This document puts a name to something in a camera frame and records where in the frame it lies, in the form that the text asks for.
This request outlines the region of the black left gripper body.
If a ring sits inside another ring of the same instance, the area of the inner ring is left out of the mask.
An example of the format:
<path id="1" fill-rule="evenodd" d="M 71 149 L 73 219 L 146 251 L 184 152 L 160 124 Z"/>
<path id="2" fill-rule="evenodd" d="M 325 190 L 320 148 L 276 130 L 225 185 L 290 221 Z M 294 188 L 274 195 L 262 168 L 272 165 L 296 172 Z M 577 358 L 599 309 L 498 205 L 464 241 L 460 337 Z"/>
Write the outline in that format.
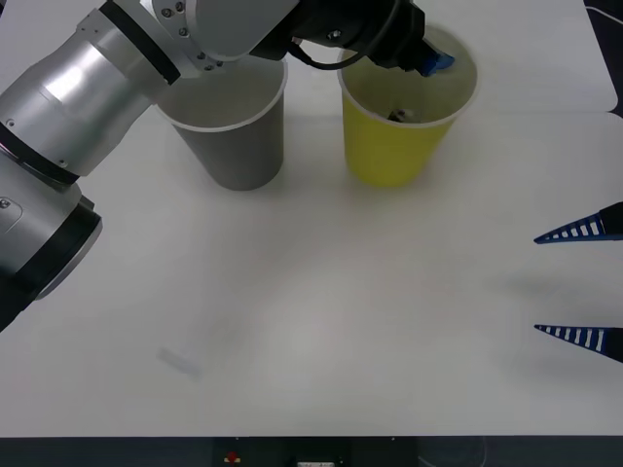
<path id="1" fill-rule="evenodd" d="M 364 10 L 365 28 L 342 49 L 352 56 L 335 64 L 344 69 L 369 58 L 384 69 L 435 73 L 435 49 L 425 39 L 424 11 L 412 1 L 374 1 Z"/>

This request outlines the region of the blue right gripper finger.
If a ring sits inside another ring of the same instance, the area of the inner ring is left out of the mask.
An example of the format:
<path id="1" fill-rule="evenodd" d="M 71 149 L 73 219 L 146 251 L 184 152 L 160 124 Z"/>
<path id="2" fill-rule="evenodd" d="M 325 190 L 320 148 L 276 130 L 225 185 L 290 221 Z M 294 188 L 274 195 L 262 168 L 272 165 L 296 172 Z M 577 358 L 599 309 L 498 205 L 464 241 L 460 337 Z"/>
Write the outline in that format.
<path id="1" fill-rule="evenodd" d="M 536 330 L 560 341 L 623 362 L 623 329 L 620 327 L 567 327 L 535 324 Z"/>
<path id="2" fill-rule="evenodd" d="M 588 241 L 621 241 L 623 202 L 617 202 L 599 212 L 538 236 L 536 244 Z"/>

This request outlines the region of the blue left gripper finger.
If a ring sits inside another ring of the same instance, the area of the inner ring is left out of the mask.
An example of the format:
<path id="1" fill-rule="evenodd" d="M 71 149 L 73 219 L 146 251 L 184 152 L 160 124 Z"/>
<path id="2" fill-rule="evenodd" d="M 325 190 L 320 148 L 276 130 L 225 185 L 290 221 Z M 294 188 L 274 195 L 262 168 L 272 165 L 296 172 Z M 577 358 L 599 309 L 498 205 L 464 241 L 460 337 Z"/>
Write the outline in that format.
<path id="1" fill-rule="evenodd" d="M 439 51 L 427 42 L 424 42 L 424 62 L 421 66 L 421 75 L 430 77 L 439 71 L 453 66 L 456 59 L 444 52 Z"/>

